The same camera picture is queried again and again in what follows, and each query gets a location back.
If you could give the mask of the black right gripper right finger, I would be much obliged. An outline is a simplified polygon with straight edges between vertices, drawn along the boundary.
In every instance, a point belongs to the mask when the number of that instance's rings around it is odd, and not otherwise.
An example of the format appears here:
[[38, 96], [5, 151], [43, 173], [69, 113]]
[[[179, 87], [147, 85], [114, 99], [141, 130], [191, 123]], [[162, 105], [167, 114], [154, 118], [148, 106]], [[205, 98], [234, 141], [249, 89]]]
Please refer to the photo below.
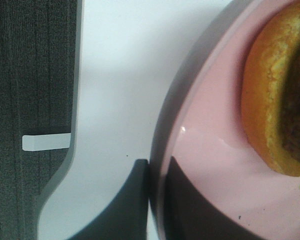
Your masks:
[[256, 240], [207, 201], [174, 157], [165, 179], [164, 232], [167, 240]]

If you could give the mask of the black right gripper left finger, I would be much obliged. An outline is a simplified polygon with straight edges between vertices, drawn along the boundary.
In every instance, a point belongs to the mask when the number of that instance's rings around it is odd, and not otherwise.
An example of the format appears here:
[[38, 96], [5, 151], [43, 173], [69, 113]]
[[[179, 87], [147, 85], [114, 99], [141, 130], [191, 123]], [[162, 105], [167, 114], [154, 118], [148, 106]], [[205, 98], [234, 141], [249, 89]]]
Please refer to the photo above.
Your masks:
[[137, 159], [125, 183], [109, 205], [72, 240], [146, 240], [150, 169]]

